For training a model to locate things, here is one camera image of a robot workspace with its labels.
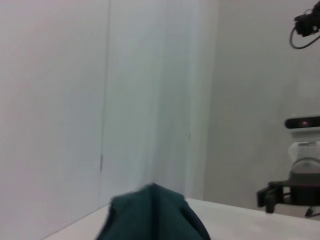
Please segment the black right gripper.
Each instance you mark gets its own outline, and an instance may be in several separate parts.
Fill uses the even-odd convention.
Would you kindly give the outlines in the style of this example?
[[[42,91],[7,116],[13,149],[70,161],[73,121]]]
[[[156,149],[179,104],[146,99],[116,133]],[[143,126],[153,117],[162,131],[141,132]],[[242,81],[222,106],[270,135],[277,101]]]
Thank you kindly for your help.
[[[277,204],[319,206],[320,183],[289,180],[274,182],[274,186],[268,185],[256,192],[256,203],[258,207],[265,207],[266,213],[274,213]]]

